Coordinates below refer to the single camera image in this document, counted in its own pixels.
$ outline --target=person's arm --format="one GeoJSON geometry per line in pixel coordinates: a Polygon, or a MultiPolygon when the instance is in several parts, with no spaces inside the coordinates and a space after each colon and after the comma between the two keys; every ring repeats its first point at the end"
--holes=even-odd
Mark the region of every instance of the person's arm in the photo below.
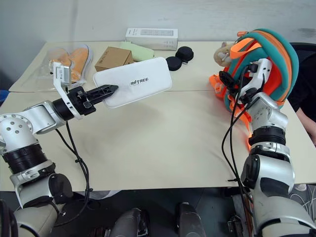
{"type": "Polygon", "coordinates": [[[296,111],[296,115],[300,119],[305,130],[311,136],[314,145],[316,145],[316,122],[307,117],[301,108],[296,111]]]}

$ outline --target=black chair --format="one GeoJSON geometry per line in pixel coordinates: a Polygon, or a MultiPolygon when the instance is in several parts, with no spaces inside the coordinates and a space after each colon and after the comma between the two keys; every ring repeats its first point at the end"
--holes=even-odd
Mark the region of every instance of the black chair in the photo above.
{"type": "Polygon", "coordinates": [[[316,54],[316,44],[314,43],[290,43],[298,56],[301,64],[308,57],[316,54]]]}

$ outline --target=white table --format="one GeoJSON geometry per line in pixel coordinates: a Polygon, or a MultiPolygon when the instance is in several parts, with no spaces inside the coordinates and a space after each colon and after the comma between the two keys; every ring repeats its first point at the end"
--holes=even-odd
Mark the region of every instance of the white table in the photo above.
{"type": "MultiPolygon", "coordinates": [[[[117,109],[106,108],[100,103],[96,105],[95,113],[82,120],[70,121],[78,151],[89,167],[90,185],[94,190],[236,185],[227,181],[233,175],[221,153],[230,113],[208,87],[208,76],[220,68],[205,46],[214,50],[220,44],[187,42],[181,45],[191,46],[195,58],[172,72],[174,86],[170,91],[117,109]]],[[[102,52],[95,52],[95,57],[102,52]]],[[[174,51],[158,53],[168,56],[174,51]]],[[[11,90],[18,88],[18,84],[20,81],[11,90]]],[[[85,88],[93,88],[93,83],[88,82],[85,88]]],[[[58,98],[56,92],[13,92],[0,108],[0,114],[21,111],[43,100],[58,98]]],[[[296,183],[316,182],[316,149],[288,102],[282,112],[289,118],[286,139],[296,183]]],[[[60,130],[66,135],[64,127],[60,130]]],[[[47,157],[56,163],[56,172],[70,179],[74,191],[84,190],[80,167],[57,133],[37,137],[47,157]]],[[[233,142],[240,172],[248,156],[247,137],[247,130],[242,122],[238,122],[234,127],[233,142]]],[[[13,190],[9,176],[7,164],[1,159],[0,190],[13,190]]]]}

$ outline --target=plastic bag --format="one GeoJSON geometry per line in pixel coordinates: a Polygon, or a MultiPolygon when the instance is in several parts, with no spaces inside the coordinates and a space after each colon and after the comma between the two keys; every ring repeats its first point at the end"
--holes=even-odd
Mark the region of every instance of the plastic bag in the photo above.
{"type": "Polygon", "coordinates": [[[37,91],[54,90],[53,62],[60,62],[71,68],[72,84],[69,89],[86,83],[85,73],[92,61],[92,51],[86,44],[71,44],[50,49],[41,65],[23,83],[23,87],[37,91]]]}

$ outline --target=gray floor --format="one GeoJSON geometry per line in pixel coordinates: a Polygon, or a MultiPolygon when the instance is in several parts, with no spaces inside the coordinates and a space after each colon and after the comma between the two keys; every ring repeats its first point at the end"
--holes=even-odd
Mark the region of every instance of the gray floor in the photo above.
{"type": "MultiPolygon", "coordinates": [[[[52,237],[87,236],[96,227],[112,227],[115,220],[125,211],[138,207],[146,209],[150,215],[151,237],[176,237],[174,231],[174,211],[179,202],[187,201],[200,214],[207,236],[232,236],[227,228],[228,219],[234,214],[230,197],[222,197],[222,189],[163,189],[122,191],[98,203],[91,203],[95,210],[86,210],[81,217],[68,225],[54,228],[52,237]]],[[[1,192],[12,209],[18,206],[14,193],[1,192]]],[[[74,216],[82,207],[76,201],[66,207],[67,215],[58,221],[74,216]]]]}

